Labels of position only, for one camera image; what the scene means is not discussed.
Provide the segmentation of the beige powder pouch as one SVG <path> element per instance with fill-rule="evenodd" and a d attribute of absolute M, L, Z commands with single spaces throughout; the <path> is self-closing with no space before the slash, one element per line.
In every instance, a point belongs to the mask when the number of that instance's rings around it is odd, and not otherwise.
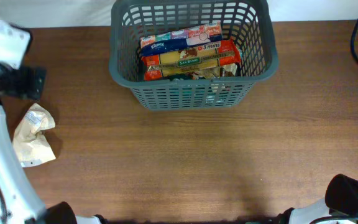
<path fill-rule="evenodd" d="M 56 159 L 43 132 L 55 127 L 52 115 L 34 103 L 14 131 L 13 148 L 21 167 L 34 167 Z"/>

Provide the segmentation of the San Remo spaghetti packet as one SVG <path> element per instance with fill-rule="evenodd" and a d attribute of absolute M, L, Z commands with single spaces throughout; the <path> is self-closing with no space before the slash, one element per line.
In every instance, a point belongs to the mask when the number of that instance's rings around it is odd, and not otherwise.
<path fill-rule="evenodd" d="M 241 63 L 241 56 L 232 40 L 221 40 L 145 56 L 142 61 L 146 67 L 144 79 L 151 81 L 225 65 L 238 65 Z"/>

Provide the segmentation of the Kleenex tissue multipack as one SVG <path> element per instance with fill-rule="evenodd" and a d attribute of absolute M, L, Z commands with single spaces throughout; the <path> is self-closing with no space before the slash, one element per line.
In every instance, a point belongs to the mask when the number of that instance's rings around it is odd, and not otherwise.
<path fill-rule="evenodd" d="M 140 38 L 141 56 L 158 55 L 223 39 L 220 22 Z"/>

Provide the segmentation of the beige brown snack pouch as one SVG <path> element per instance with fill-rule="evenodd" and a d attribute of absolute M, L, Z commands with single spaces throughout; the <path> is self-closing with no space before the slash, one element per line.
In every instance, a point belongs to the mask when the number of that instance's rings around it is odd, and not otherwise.
<path fill-rule="evenodd" d="M 187 72 L 177 75 L 177 79 L 181 80 L 199 80 L 199 79 L 215 79 L 222 77 L 235 77 L 237 72 L 237 64 L 232 63 L 220 67 L 206 68 L 194 72 Z"/>

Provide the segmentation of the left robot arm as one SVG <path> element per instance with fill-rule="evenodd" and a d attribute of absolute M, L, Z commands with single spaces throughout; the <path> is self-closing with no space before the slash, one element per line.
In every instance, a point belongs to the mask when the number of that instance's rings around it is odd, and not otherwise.
<path fill-rule="evenodd" d="M 22 65 L 31 43 L 30 30 L 0 19 L 0 97 L 38 100 L 42 96 L 45 69 Z M 14 152 L 1 99 L 0 223 L 107 223 L 101 215 L 76 216 L 66 202 L 46 208 Z"/>

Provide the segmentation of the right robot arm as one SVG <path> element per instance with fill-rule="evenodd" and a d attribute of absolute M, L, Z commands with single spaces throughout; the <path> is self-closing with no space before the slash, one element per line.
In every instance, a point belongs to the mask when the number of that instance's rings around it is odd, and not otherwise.
<path fill-rule="evenodd" d="M 324 198 L 303 208 L 290 208 L 273 224 L 358 223 L 358 180 L 338 174 L 330 181 Z"/>

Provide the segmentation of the grey plastic basket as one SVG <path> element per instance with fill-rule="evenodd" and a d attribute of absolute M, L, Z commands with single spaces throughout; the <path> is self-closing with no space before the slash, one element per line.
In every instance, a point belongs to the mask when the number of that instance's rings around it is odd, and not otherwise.
<path fill-rule="evenodd" d="M 140 38 L 171 30 L 220 22 L 224 39 L 242 53 L 235 77 L 212 80 L 144 79 Z M 109 72 L 150 110 L 232 107 L 257 82 L 278 68 L 269 5 L 266 0 L 116 1 L 111 9 Z"/>

